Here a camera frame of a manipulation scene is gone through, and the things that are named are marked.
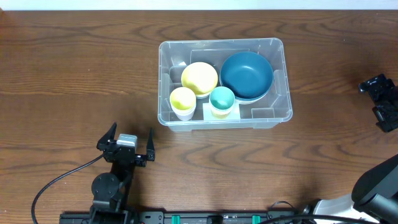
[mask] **green tape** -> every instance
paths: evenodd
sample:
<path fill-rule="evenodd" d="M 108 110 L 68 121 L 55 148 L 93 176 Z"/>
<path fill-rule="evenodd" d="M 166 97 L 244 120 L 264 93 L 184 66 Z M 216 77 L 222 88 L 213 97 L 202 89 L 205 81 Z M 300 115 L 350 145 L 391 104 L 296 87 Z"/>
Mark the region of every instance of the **green tape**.
<path fill-rule="evenodd" d="M 180 216 L 172 215 L 172 224 L 180 224 Z"/>
<path fill-rule="evenodd" d="M 259 224 L 261 222 L 261 217 L 259 215 L 252 216 L 252 224 Z"/>

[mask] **yellow bowl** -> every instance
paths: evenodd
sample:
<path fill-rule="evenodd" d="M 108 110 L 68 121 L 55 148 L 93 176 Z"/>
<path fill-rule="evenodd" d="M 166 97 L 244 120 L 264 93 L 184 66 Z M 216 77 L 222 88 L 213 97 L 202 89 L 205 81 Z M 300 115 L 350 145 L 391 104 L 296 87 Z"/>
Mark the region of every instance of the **yellow bowl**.
<path fill-rule="evenodd" d="M 180 111 L 193 108 L 196 102 L 197 99 L 193 91 L 185 87 L 176 88 L 170 94 L 170 103 Z"/>
<path fill-rule="evenodd" d="M 217 82 L 217 71 L 205 62 L 188 65 L 181 76 L 182 86 L 191 89 L 197 98 L 208 96 L 216 88 Z"/>

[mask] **cup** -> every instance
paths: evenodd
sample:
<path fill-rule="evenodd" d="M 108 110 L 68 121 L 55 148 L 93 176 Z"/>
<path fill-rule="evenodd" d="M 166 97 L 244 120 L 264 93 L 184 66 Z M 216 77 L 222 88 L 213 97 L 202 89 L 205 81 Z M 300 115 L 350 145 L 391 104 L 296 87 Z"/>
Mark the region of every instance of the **cup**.
<path fill-rule="evenodd" d="M 235 103 L 235 94 L 224 86 L 216 87 L 209 97 L 211 113 L 217 118 L 225 118 L 232 111 Z"/>
<path fill-rule="evenodd" d="M 218 83 L 217 71 L 205 62 L 188 65 L 181 75 L 181 84 L 191 89 L 198 99 L 206 98 Z"/>
<path fill-rule="evenodd" d="M 170 94 L 170 104 L 175 115 L 177 115 L 180 120 L 188 121 L 195 112 L 197 99 L 195 93 L 191 89 L 179 87 Z"/>

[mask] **wood grain surface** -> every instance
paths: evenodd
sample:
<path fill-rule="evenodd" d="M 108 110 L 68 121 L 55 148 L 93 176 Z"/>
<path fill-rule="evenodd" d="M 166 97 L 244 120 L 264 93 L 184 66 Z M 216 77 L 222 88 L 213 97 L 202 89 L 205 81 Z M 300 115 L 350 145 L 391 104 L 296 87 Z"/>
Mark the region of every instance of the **wood grain surface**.
<path fill-rule="evenodd" d="M 358 84 L 398 83 L 397 11 L 47 11 L 0 17 L 0 223 L 31 223 L 36 193 L 100 154 L 118 122 L 156 161 L 136 169 L 131 205 L 186 210 L 302 206 L 352 191 L 397 153 L 398 132 L 374 124 Z M 158 50 L 165 40 L 278 37 L 294 115 L 272 129 L 173 133 L 157 120 Z M 88 211 L 101 160 L 39 199 L 39 223 Z"/>

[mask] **teal cup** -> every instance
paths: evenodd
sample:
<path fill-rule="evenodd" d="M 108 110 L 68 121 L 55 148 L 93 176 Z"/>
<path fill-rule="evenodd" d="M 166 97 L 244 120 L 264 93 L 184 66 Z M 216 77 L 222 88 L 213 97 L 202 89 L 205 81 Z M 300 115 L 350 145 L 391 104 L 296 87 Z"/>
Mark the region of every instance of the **teal cup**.
<path fill-rule="evenodd" d="M 218 118 L 225 118 L 235 104 L 235 94 L 224 86 L 216 87 L 209 97 L 211 113 Z"/>

